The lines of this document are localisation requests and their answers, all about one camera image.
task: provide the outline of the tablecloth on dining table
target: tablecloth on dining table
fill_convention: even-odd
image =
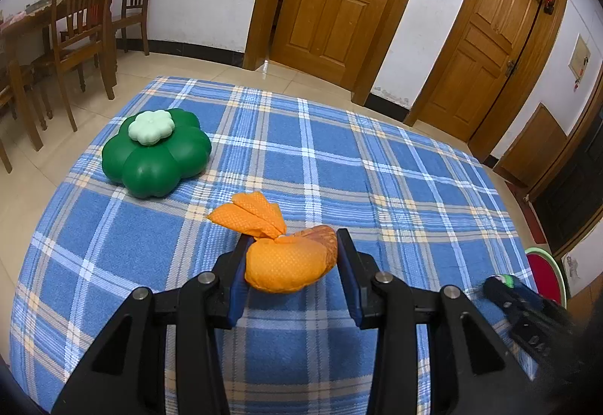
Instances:
[[[212,140],[205,173],[165,198],[138,200],[101,170],[103,144],[129,115],[181,107]],[[456,284],[506,338],[502,313],[480,297],[486,277],[534,288],[512,221],[482,166],[426,136],[351,111],[257,89],[158,77],[81,155],[32,237],[14,299],[11,369],[50,410],[122,300],[139,285],[181,286],[233,249],[237,233],[206,219],[236,192],[277,202],[289,232],[346,227],[358,250],[409,285]],[[426,331],[419,332],[418,411],[429,410]],[[375,331],[349,317],[337,268],[296,294],[249,292],[243,317],[219,336],[233,414],[362,414]],[[533,374],[533,362],[514,351]],[[174,336],[167,409],[176,410]]]

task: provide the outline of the green flower-shaped cushion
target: green flower-shaped cushion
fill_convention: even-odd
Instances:
[[[130,138],[128,129],[136,119],[130,116],[103,148],[103,172],[135,197],[163,197],[180,179],[202,172],[209,161],[212,144],[197,116],[182,109],[168,112],[174,130],[157,144],[144,146]]]

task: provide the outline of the black baseboard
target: black baseboard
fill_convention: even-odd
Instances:
[[[395,119],[396,121],[400,121],[400,123],[404,122],[406,114],[410,112],[409,109],[406,109],[406,107],[399,106],[395,102],[384,99],[383,97],[379,97],[379,95],[375,94],[369,94],[367,101],[364,103],[364,107],[368,107],[369,109],[383,114],[384,116]]]
[[[117,38],[117,47],[124,49],[124,41]],[[128,38],[128,49],[135,52],[141,52],[142,40]],[[164,55],[186,56],[187,58],[197,58],[208,62],[222,63],[241,68],[243,66],[244,53],[223,50],[222,48],[213,48],[211,46],[202,46],[200,44],[179,43],[178,41],[149,40],[149,51],[153,53],[164,53]]]
[[[490,168],[494,168],[494,166],[498,163],[498,159],[495,156],[488,155],[486,160],[484,160],[484,165],[489,166]]]

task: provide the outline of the light green flower button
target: light green flower button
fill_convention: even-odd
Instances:
[[[128,136],[141,145],[155,145],[174,130],[172,115],[163,109],[141,112],[128,128]]]

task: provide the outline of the orange fabric bundle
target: orange fabric bundle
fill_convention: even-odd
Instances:
[[[319,280],[337,262],[337,237],[326,225],[283,236],[287,226],[278,204],[261,192],[235,194],[207,217],[254,236],[246,255],[245,280],[268,293],[293,293]]]

